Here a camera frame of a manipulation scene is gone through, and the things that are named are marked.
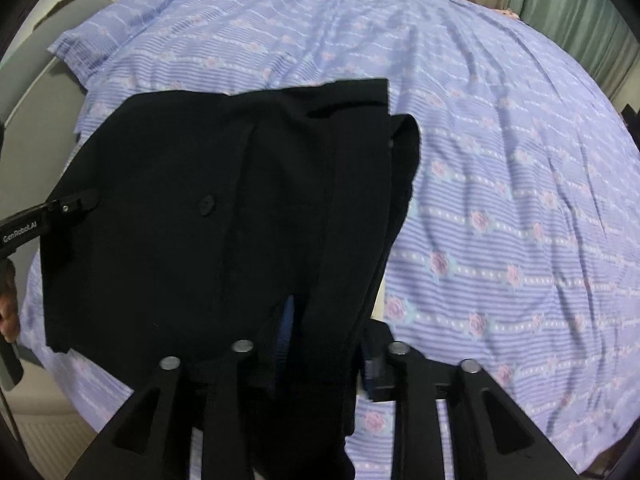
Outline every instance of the finger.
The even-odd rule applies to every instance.
[[[8,343],[13,343],[18,338],[20,333],[20,320],[18,316],[12,316],[7,319],[3,319],[0,322],[0,334],[4,337]]]
[[[15,266],[14,263],[9,260],[6,266],[5,285],[9,290],[15,290]]]
[[[7,318],[18,314],[18,302],[14,295],[0,296],[0,317]]]

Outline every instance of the wrinkled fabric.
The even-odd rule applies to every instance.
[[[385,274],[396,338],[477,359],[576,470],[640,415],[640,155],[596,83],[524,23],[461,0],[121,0],[50,50],[88,90],[81,144],[137,92],[388,78],[390,113],[421,131]],[[37,258],[21,321],[99,430],[129,391],[46,348]],[[357,478],[389,478],[392,428],[392,405],[359,399]]]

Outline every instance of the pink rose print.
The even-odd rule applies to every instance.
[[[503,388],[511,382],[513,378],[513,370],[509,365],[500,365],[495,373],[495,381]]]
[[[191,25],[199,25],[202,22],[204,22],[204,18],[202,16],[190,16],[189,17],[189,23],[191,23]]]
[[[372,56],[370,58],[370,60],[372,60],[373,63],[375,63],[376,65],[388,65],[388,59],[386,57],[383,56]]]
[[[381,413],[368,412],[364,416],[364,427],[369,433],[381,433],[386,427],[385,417]]]
[[[431,271],[439,278],[449,273],[449,259],[445,253],[431,253]]]
[[[516,106],[516,101],[514,101],[511,98],[508,97],[502,97],[500,99],[500,108],[503,108],[505,110],[513,110],[514,108],[517,108]]]
[[[530,133],[533,140],[535,140],[538,144],[542,144],[542,137],[540,137],[540,134],[535,128],[532,128]]]
[[[577,430],[577,429],[578,429],[578,425],[575,422],[572,422],[571,424],[569,424],[566,427],[566,430],[564,430],[564,431],[566,432],[567,437],[571,437],[575,433],[575,430]]]
[[[469,314],[469,332],[473,337],[482,337],[486,326],[486,318],[482,314]]]
[[[523,150],[516,150],[515,152],[513,152],[513,158],[516,160],[516,162],[525,164],[527,166],[533,163],[532,156],[529,155],[529,153],[524,152]]]
[[[98,101],[91,106],[89,114],[93,117],[100,117],[107,113],[107,105],[103,102]]]
[[[569,247],[574,250],[578,248],[578,237],[576,235],[569,235],[566,240]]]
[[[255,54],[264,54],[266,49],[260,44],[252,41],[246,44],[246,49]]]
[[[504,182],[496,182],[495,183],[495,190],[503,197],[505,198],[511,198],[511,188],[509,187],[508,184],[505,184]]]
[[[429,95],[427,102],[436,108],[444,108],[444,101],[440,99],[436,94]]]
[[[160,56],[158,56],[158,58],[162,61],[172,61],[175,59],[175,54],[170,50],[165,50],[162,54],[160,54]]]
[[[480,144],[471,136],[465,135],[462,138],[462,148],[467,153],[478,153],[480,150]]]
[[[243,20],[242,18],[238,18],[237,20],[233,20],[231,22],[231,25],[233,27],[237,27],[237,28],[251,28],[251,23],[249,23],[247,20]]]
[[[543,321],[545,320],[545,316],[543,314],[534,314],[533,317],[531,318],[532,321],[532,326],[533,326],[533,331],[537,332],[538,330],[540,330],[540,327],[542,326]]]
[[[446,179],[449,177],[449,167],[441,160],[434,160],[431,163],[431,173],[438,178]]]
[[[560,399],[560,407],[566,408],[572,402],[574,402],[574,396],[572,394],[563,394]]]
[[[205,68],[213,68],[218,64],[218,58],[215,56],[207,57],[204,61]]]
[[[558,197],[552,191],[545,191],[540,195],[540,202],[547,209],[557,209],[558,208]]]
[[[545,230],[543,229],[542,224],[533,224],[533,239],[537,242],[541,242],[544,238]]]
[[[127,77],[127,89],[133,90],[138,86],[138,79],[133,74]]]
[[[546,360],[547,370],[549,370],[551,373],[555,372],[556,368],[558,368],[559,362],[560,361],[556,356],[550,357],[549,359]]]
[[[512,264],[507,265],[507,282],[513,288],[519,288],[519,286],[521,285],[521,282],[522,282],[521,274],[522,273],[520,272],[520,269],[515,265],[512,265]]]
[[[582,332],[585,325],[584,316],[582,314],[576,314],[572,325],[576,332]]]
[[[385,317],[391,321],[402,321],[406,317],[406,306],[400,298],[386,300]]]
[[[472,227],[479,233],[485,233],[489,228],[489,217],[481,211],[472,211],[470,218]]]

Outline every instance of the black button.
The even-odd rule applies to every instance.
[[[198,210],[200,211],[201,216],[210,215],[215,208],[216,199],[211,195],[207,195],[202,200],[200,200],[200,206],[198,206]]]

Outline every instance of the black clothing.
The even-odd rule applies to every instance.
[[[269,368],[293,296],[285,386],[250,438],[269,478],[353,477],[354,353],[418,152],[386,80],[129,98],[49,197],[99,204],[41,238],[47,344],[134,389],[163,357],[197,364],[239,339]]]

